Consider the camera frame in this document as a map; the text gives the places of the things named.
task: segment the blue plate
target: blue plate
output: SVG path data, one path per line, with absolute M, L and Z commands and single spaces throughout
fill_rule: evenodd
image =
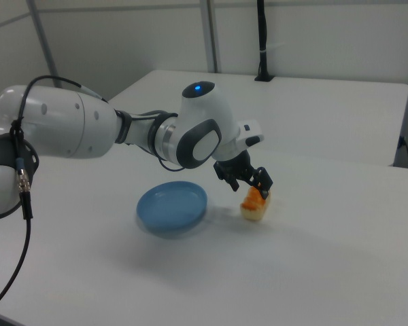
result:
M 137 203 L 137 216 L 151 231 L 178 231 L 199 222 L 207 194 L 195 183 L 163 183 L 146 192 Z

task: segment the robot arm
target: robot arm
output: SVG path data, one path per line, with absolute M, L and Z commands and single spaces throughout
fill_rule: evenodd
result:
M 0 94 L 0 133 L 8 132 L 17 118 L 25 88 L 13 86 Z M 264 168 L 252 168 L 246 151 L 263 140 L 260 126 L 255 120 L 236 122 L 226 99 L 208 81 L 184 89 L 178 114 L 133 115 L 86 94 L 36 86 L 27 98 L 22 129 L 24 139 L 40 156 L 96 158 L 114 143 L 134 144 L 183 168 L 196 168 L 212 156 L 217 176 L 235 191 L 239 179 L 266 198 L 272 185 Z M 9 183 L 0 182 L 8 202 L 0 211 L 14 207 L 13 201 L 18 203 L 14 174 L 4 177 L 8 172 L 0 167 L 0 180 Z

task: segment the white table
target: white table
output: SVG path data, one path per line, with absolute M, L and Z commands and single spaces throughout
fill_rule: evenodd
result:
M 27 326 L 408 325 L 408 170 L 250 153 L 275 182 L 261 223 L 240 217 L 248 187 L 232 192 L 212 162 L 168 173 L 126 145 L 41 158 L 29 253 L 0 314 Z M 202 223 L 177 238 L 143 231 L 138 199 L 179 179 L 207 192 Z M 0 290 L 24 228 L 20 212 L 0 221 Z
M 175 112 L 182 90 L 200 80 L 222 89 L 235 118 L 260 122 L 260 148 L 382 166 L 394 162 L 407 85 L 299 78 L 262 83 L 245 75 L 153 71 L 111 103 L 130 112 Z

